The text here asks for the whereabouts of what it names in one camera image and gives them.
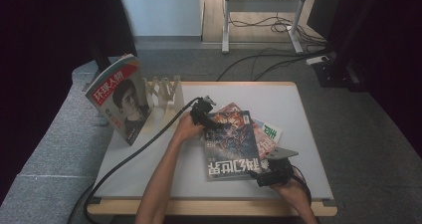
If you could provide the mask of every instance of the table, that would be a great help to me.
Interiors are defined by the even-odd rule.
[[[312,131],[298,89],[289,82],[183,82],[185,103],[210,96],[216,110],[231,102],[251,117],[280,126],[284,131],[279,146],[295,150],[290,158],[305,178],[313,195],[316,216],[336,213],[333,196],[317,152]],[[105,154],[97,182],[115,165],[133,154],[155,133],[143,133],[128,146],[115,132]],[[97,191],[99,202],[89,205],[91,214],[135,214],[143,190],[158,164],[172,132],[167,131],[144,152],[114,173]],[[203,146],[197,139],[180,151],[171,198],[170,215],[289,216],[297,213],[273,190],[246,180],[207,181]]]

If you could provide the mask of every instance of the black cable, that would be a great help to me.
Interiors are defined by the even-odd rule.
[[[301,170],[300,169],[298,169],[296,166],[294,166],[294,165],[292,165],[292,167],[295,169],[295,170],[297,170],[300,174],[301,174],[301,178],[304,180],[304,183],[307,183],[307,181],[305,180],[305,177],[304,177],[304,175],[302,174],[302,172],[301,172]]]
[[[217,82],[220,81],[220,79],[224,76],[224,74],[226,74],[232,67],[234,67],[236,64],[251,59],[251,58],[256,58],[256,57],[300,57],[302,55],[280,55],[280,54],[269,54],[269,55],[253,55],[253,56],[248,56],[245,58],[242,58],[238,61],[236,61],[235,63],[233,63],[232,65],[230,65],[228,68],[226,68],[226,70],[217,78]]]
[[[309,54],[303,55],[303,56],[301,56],[301,57],[299,57],[299,58],[297,58],[297,59],[292,59],[292,60],[288,60],[288,61],[278,62],[278,63],[276,63],[276,64],[272,65],[270,68],[268,68],[268,69],[267,69],[267,70],[265,70],[264,72],[262,72],[262,73],[260,73],[259,75],[257,75],[257,76],[255,77],[255,79],[254,79],[254,82],[256,82],[256,81],[257,81],[257,80],[258,80],[261,76],[263,76],[263,75],[264,75],[264,74],[266,74],[267,72],[269,72],[269,71],[271,71],[271,70],[273,70],[273,69],[277,68],[279,65],[286,64],[286,65],[284,65],[284,66],[282,66],[282,67],[287,67],[288,65],[290,65],[290,64],[292,64],[292,63],[294,63],[294,62],[298,62],[298,61],[301,61],[301,60],[303,60],[303,59],[313,57],[314,55],[321,55],[321,54],[325,54],[325,53],[327,53],[328,51],[329,51],[329,49],[323,49],[323,50],[320,50],[320,51],[317,51],[317,52],[314,52],[314,53],[309,53]]]
[[[175,116],[174,118],[162,129],[158,134],[156,134],[147,144],[145,144],[143,147],[141,147],[139,150],[137,150],[135,153],[133,153],[131,156],[127,157],[125,160],[123,160],[121,163],[116,165],[114,168],[112,168],[108,173],[105,174],[105,176],[97,183],[97,185],[93,188],[90,195],[88,196],[85,204],[84,204],[84,215],[86,216],[87,220],[94,224],[100,224],[93,220],[89,213],[88,213],[88,204],[90,200],[93,198],[94,194],[99,190],[100,186],[103,185],[103,183],[113,174],[115,173],[119,168],[121,168],[123,165],[125,165],[127,162],[132,160],[134,157],[138,156],[141,152],[143,152],[146,148],[148,148],[153,142],[155,142],[162,134],[169,128],[171,125],[183,114],[184,111],[186,111],[194,102],[198,101],[199,98],[195,98],[194,100],[190,101],[186,106],[184,106]]]
[[[268,21],[268,20],[270,20],[270,19],[274,19],[274,18],[276,18],[276,19],[278,19],[274,24],[272,24],[272,25],[261,25],[261,23],[263,23],[263,22],[265,22],[265,21]],[[237,27],[248,27],[248,26],[271,26],[271,29],[272,29],[272,31],[274,31],[274,32],[279,32],[279,33],[281,33],[281,32],[288,32],[288,30],[287,30],[287,26],[289,26],[289,25],[292,25],[292,21],[290,21],[290,20],[287,20],[287,19],[285,19],[285,18],[281,18],[281,17],[279,17],[278,16],[278,13],[277,13],[277,16],[276,17],[270,17],[270,18],[267,18],[267,19],[264,19],[264,20],[262,20],[262,21],[260,21],[260,22],[257,22],[257,23],[255,23],[255,24],[250,24],[250,23],[245,23],[245,22],[241,22],[241,21],[232,21],[231,20],[231,18],[230,18],[230,22],[234,25],[234,26],[237,26]],[[243,25],[243,26],[240,26],[240,25],[236,25],[235,24],[235,22],[236,23],[242,23],[242,24],[245,24],[245,25]],[[285,30],[284,31],[280,31],[280,30],[278,30],[277,29],[277,26],[279,26],[279,25],[282,25],[282,26],[284,26],[285,27]],[[293,62],[296,62],[296,61],[299,61],[299,60],[302,60],[302,59],[305,59],[305,58],[309,58],[310,56],[314,56],[314,55],[318,55],[318,54],[321,54],[321,53],[326,53],[326,52],[329,52],[330,50],[331,50],[331,48],[328,46],[328,42],[326,42],[325,40],[324,40],[324,38],[318,38],[318,37],[314,37],[314,36],[311,36],[311,35],[309,35],[306,31],[305,31],[305,29],[302,27],[302,26],[300,26],[300,25],[298,25],[298,27],[297,27],[297,32],[299,33],[299,35],[301,36],[301,38],[304,40],[304,41],[306,41],[306,42],[308,42],[308,43],[310,43],[311,45],[314,45],[314,46],[322,46],[322,47],[324,47],[324,49],[322,49],[322,50],[320,50],[320,51],[316,51],[316,52],[314,52],[314,53],[311,53],[309,50],[308,50],[308,47],[307,47],[307,54],[305,54],[305,55],[295,55],[295,56],[291,56],[291,57],[301,57],[300,59],[294,59],[294,60],[291,60],[291,61],[284,61],[284,62],[281,62],[281,63],[277,63],[277,64],[275,64],[275,65],[273,65],[270,69],[268,69],[267,71],[265,71],[265,72],[263,72],[263,73],[261,73],[261,74],[259,74],[257,77],[256,77],[256,79],[254,80],[254,81],[257,81],[262,75],[264,75],[266,72],[268,72],[268,71],[270,71],[271,69],[273,69],[273,68],[276,68],[278,65],[280,65],[280,64],[284,64],[284,63],[288,63],[287,64],[287,66],[289,65],[289,64],[291,64],[291,63],[293,63]],[[235,63],[233,63],[232,65],[230,65],[219,77],[218,77],[218,79],[217,79],[217,82],[218,81],[220,81],[220,79],[224,76],[224,74],[226,73],[226,72],[228,72],[232,67],[234,67],[236,64],[238,64],[238,63],[240,63],[240,62],[242,62],[242,61],[245,61],[245,60],[247,60],[247,59],[250,59],[250,58],[255,58],[255,61],[254,61],[254,64],[253,64],[253,67],[252,67],[252,71],[251,71],[251,77],[252,77],[252,74],[253,74],[253,70],[254,70],[254,66],[255,66],[255,63],[256,63],[256,60],[258,59],[258,57],[261,57],[261,56],[264,56],[264,55],[262,55],[262,54],[259,54],[259,55],[256,55],[256,56],[249,56],[249,57],[245,57],[245,58],[243,58],[243,59],[241,59],[241,60],[239,60],[239,61],[237,61],[237,62],[235,62]]]
[[[222,4],[223,17],[225,17],[224,1],[225,0],[223,0],[223,4]],[[231,23],[235,27],[251,27],[251,26],[256,26],[256,27],[271,27],[271,30],[273,32],[278,32],[278,33],[286,33],[286,32],[288,32],[287,26],[291,26],[292,25],[292,21],[279,17],[279,13],[277,13],[277,16],[276,17],[269,17],[269,18],[266,18],[266,19],[264,19],[262,21],[259,21],[257,23],[246,23],[246,22],[243,22],[243,21],[233,21],[232,18],[231,18],[230,12],[228,13],[228,19],[230,20],[229,23]],[[273,23],[273,24],[262,24],[262,23],[264,23],[264,22],[266,22],[266,21],[268,21],[270,19],[277,19],[277,21],[275,23]],[[280,25],[282,25],[282,26],[285,27],[285,29],[283,31],[280,31],[277,28],[277,26],[280,26]],[[311,43],[311,44],[319,44],[319,45],[322,45],[322,46],[326,46],[326,44],[327,44],[327,42],[324,40],[324,38],[314,37],[314,36],[309,35],[305,31],[305,29],[302,26],[300,26],[300,25],[297,26],[297,31],[298,31],[299,35],[301,36],[301,38],[305,42],[308,42],[308,43]]]
[[[71,215],[69,215],[68,224],[72,224],[72,222],[74,221],[75,213],[77,212],[78,207],[81,205],[82,199],[84,198],[85,195],[87,195],[90,189],[93,188],[93,186],[94,186],[94,182],[91,183],[91,185],[84,191],[84,193],[78,199],[77,203],[74,206],[74,209],[72,209]]]
[[[292,55],[296,55],[295,53],[293,53],[293,52],[290,52],[290,51],[285,51],[285,50],[279,50],[279,49],[275,49],[275,48],[266,48],[266,49],[264,49],[264,50],[262,50],[258,55],[257,55],[257,57],[254,59],[254,62],[252,63],[252,68],[251,68],[251,81],[253,81],[254,80],[254,69],[255,69],[255,64],[256,64],[256,62],[257,62],[257,60],[258,60],[258,58],[259,57],[261,57],[261,55],[265,52],[265,51],[268,51],[268,50],[275,50],[275,51],[277,51],[277,52],[286,52],[286,53],[290,53],[290,54],[292,54]]]
[[[315,55],[320,55],[320,54],[324,54],[324,53],[327,53],[327,52],[329,52],[330,51],[330,48],[324,48],[324,49],[322,49],[322,50],[319,50],[319,51],[316,51],[316,52],[313,52],[313,53],[308,53],[308,54],[292,54],[292,55],[280,55],[280,54],[269,54],[269,55],[263,55],[263,54],[261,54],[261,55],[253,55],[253,56],[248,56],[248,57],[245,57],[245,58],[242,58],[242,59],[240,59],[240,60],[238,60],[238,61],[236,61],[236,62],[234,62],[233,64],[231,64],[228,68],[226,68],[226,70],[224,70],[224,72],[217,78],[217,80],[216,80],[216,82],[219,82],[220,81],[220,79],[224,76],[224,74],[226,74],[231,68],[233,68],[235,65],[237,65],[237,64],[239,64],[240,62],[243,62],[243,61],[245,61],[245,60],[248,60],[248,59],[251,59],[251,58],[257,58],[257,57],[294,57],[294,58],[297,58],[297,59],[293,59],[293,60],[288,60],[288,61],[282,61],[282,62],[279,62],[279,63],[276,63],[276,64],[274,64],[274,65],[272,65],[272,67],[270,67],[269,69],[267,69],[266,71],[264,71],[263,73],[260,73],[259,75],[257,75],[257,77],[255,78],[255,80],[254,81],[257,81],[262,75],[264,75],[266,72],[268,72],[268,71],[270,71],[270,70],[272,70],[272,69],[274,69],[277,65],[280,65],[280,64],[284,64],[284,63],[288,63],[288,62],[297,62],[297,61],[300,61],[300,60],[303,60],[303,59],[306,59],[306,58],[310,58],[310,57],[313,57],[313,56],[315,56]]]

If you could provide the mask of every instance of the small white object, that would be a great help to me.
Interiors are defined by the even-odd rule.
[[[311,66],[313,64],[327,62],[328,60],[329,60],[329,58],[327,56],[310,58],[310,59],[307,59],[307,65]]]

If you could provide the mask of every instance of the book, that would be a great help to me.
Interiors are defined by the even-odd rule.
[[[150,114],[139,59],[131,54],[121,57],[97,76],[85,95],[132,145]]]
[[[218,110],[218,112],[239,112],[241,109],[235,104],[230,103],[225,107]],[[254,129],[254,136],[258,146],[258,152],[260,155],[261,160],[265,159],[265,156],[274,150],[278,145],[277,143],[271,139],[264,131],[258,126],[254,119],[252,118],[252,127]]]
[[[205,129],[205,157],[211,180],[261,172],[260,156],[248,111],[214,112],[208,117],[223,123],[216,130]]]
[[[268,122],[265,121],[261,121],[260,119],[257,118],[252,118],[252,120],[254,121],[254,123],[260,127],[261,130],[264,131],[264,133],[267,134],[267,136],[272,139],[275,142],[279,142],[280,137],[282,135],[283,129],[275,126],[273,124],[270,124]]]

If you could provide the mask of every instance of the dark curtain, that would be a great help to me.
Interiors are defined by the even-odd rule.
[[[136,50],[120,0],[0,0],[3,201],[89,61]]]
[[[337,52],[331,75],[350,66],[420,156],[421,15],[422,0],[316,0],[309,19]]]

